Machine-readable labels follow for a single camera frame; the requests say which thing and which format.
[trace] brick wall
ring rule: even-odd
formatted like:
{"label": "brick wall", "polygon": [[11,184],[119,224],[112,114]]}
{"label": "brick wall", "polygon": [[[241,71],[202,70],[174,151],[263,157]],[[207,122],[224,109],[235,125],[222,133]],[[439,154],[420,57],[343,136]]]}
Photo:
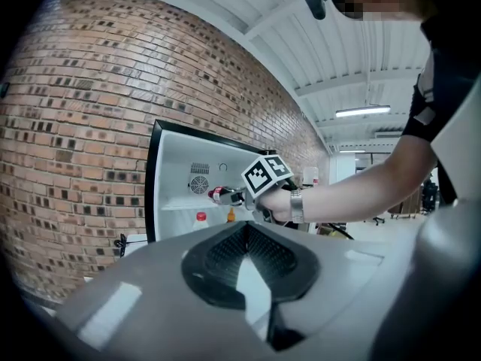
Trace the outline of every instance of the brick wall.
{"label": "brick wall", "polygon": [[61,302],[144,233],[155,119],[322,165],[274,77],[214,27],[154,0],[48,0],[20,39],[0,104],[0,228],[21,287]]}

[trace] bottle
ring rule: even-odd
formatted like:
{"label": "bottle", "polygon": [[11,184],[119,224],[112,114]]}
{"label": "bottle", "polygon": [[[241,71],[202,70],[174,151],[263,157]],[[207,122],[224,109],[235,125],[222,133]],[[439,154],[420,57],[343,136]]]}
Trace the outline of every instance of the bottle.
{"label": "bottle", "polygon": [[235,222],[234,208],[231,208],[231,210],[227,214],[227,223],[231,223],[231,222]]}
{"label": "bottle", "polygon": [[244,202],[244,189],[219,186],[209,191],[208,195],[218,205],[238,206]]}
{"label": "bottle", "polygon": [[209,223],[207,223],[207,215],[204,212],[197,213],[194,226],[192,226],[192,231],[195,232],[197,230],[202,230],[207,227],[209,227]]}

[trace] refrigerator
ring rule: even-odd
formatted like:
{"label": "refrigerator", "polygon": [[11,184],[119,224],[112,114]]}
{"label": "refrigerator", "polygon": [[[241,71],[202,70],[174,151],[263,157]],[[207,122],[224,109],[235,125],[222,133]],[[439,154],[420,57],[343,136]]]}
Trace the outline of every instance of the refrigerator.
{"label": "refrigerator", "polygon": [[[156,120],[147,157],[146,234],[127,237],[124,255],[191,233],[201,211],[209,226],[224,224],[230,206],[214,204],[208,192],[217,186],[243,187],[242,171],[262,153],[266,152],[248,144]],[[236,221],[253,220],[252,211],[245,207],[234,212]]]}

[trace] ceiling beam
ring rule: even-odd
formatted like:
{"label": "ceiling beam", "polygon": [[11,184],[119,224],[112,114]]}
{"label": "ceiling beam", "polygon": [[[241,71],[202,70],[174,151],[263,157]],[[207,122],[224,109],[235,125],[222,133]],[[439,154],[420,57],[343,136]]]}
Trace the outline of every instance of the ceiling beam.
{"label": "ceiling beam", "polygon": [[[388,80],[414,80],[421,73],[421,69],[394,69],[390,71],[373,71],[370,74],[369,81],[371,83],[381,83]],[[356,84],[366,84],[368,82],[368,74],[347,75],[336,77],[335,79],[326,80],[320,83],[311,84],[302,88],[297,88],[296,93],[300,98],[309,98],[318,93],[338,87],[353,86]]]}
{"label": "ceiling beam", "polygon": [[329,127],[354,126],[359,124],[373,123],[401,123],[407,122],[407,115],[376,115],[367,117],[348,117],[333,120],[325,120],[324,122],[316,122],[319,129],[327,129]]}
{"label": "ceiling beam", "polygon": [[349,151],[365,151],[366,153],[391,153],[394,151],[396,147],[396,143],[393,144],[371,144],[369,145],[368,143],[364,143],[365,141],[353,141],[352,143],[349,144],[336,144],[333,146],[333,150],[335,151],[343,151],[343,150],[349,150]]}
{"label": "ceiling beam", "polygon": [[336,144],[338,147],[348,146],[395,146],[399,142],[399,138],[369,138],[359,140],[340,140],[332,141],[331,144]]}
{"label": "ceiling beam", "polygon": [[306,7],[304,0],[288,0],[275,7],[272,11],[262,15],[254,24],[252,24],[245,31],[247,40],[254,39],[255,36],[260,35],[266,29],[272,27],[275,22],[292,14],[296,10]]}

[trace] white ceiling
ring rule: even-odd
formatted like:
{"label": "white ceiling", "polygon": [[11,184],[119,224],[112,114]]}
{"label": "white ceiling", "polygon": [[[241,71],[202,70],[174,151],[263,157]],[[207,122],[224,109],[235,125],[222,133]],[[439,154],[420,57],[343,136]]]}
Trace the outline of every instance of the white ceiling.
{"label": "white ceiling", "polygon": [[[163,0],[224,31],[248,49],[292,95],[332,152],[372,144],[378,130],[402,129],[413,85],[428,57],[418,23],[356,22],[328,3],[325,20],[304,0]],[[390,114],[336,119],[340,109],[390,105]]]}

